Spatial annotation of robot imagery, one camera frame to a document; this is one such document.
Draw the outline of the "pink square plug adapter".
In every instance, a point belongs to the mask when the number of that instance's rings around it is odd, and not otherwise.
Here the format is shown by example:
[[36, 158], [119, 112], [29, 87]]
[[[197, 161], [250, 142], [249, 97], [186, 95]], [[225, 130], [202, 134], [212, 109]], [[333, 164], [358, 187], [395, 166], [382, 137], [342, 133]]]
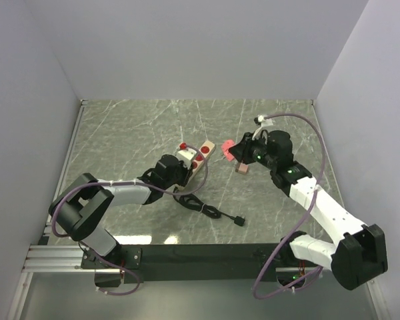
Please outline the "pink square plug adapter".
[[228, 139], [221, 146], [221, 150], [226, 160], [228, 160], [229, 162], [232, 162], [235, 159], [234, 156], [229, 152], [229, 149], [234, 145], [235, 142], [232, 139]]

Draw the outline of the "beige power strip red sockets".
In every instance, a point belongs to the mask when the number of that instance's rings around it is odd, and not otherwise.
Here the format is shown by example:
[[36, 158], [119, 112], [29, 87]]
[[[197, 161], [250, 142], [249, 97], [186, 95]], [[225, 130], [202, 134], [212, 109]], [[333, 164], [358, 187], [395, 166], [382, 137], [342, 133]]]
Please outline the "beige power strip red sockets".
[[193, 160], [191, 167], [188, 169], [189, 170], [189, 178], [185, 184], [185, 186], [178, 185], [178, 189], [180, 191], [184, 190], [188, 183], [196, 176], [197, 172], [202, 168], [204, 165], [205, 161], [208, 161], [211, 155], [213, 154], [214, 150], [216, 148], [216, 145], [212, 143], [211, 141], [206, 140], [202, 146], [199, 148], [199, 152], [197, 152], [196, 158]]

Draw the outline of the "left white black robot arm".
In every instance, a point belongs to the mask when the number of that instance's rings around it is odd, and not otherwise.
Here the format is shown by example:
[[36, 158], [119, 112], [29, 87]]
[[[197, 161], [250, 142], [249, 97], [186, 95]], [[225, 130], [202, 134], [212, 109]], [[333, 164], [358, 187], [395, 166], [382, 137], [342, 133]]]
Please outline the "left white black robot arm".
[[88, 246], [106, 268], [122, 266], [121, 245], [99, 225], [105, 212], [113, 206], [152, 204], [172, 186], [186, 186], [192, 172], [191, 160], [164, 155], [153, 168], [132, 181], [113, 183], [84, 173], [50, 205], [52, 232]]

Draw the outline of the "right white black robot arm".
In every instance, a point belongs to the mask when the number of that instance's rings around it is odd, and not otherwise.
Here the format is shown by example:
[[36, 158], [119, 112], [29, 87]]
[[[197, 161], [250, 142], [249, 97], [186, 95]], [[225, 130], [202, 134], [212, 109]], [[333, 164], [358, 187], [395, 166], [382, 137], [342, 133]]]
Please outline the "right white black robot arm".
[[309, 170], [293, 156], [290, 135], [276, 130], [266, 136], [244, 134], [229, 148], [242, 164], [257, 162], [270, 171], [274, 185], [294, 200], [327, 232], [331, 242], [315, 239], [298, 229], [282, 238], [265, 262], [267, 269], [275, 257], [288, 266], [309, 261], [332, 272], [348, 290], [387, 272], [385, 234], [378, 225], [366, 225], [332, 198]]

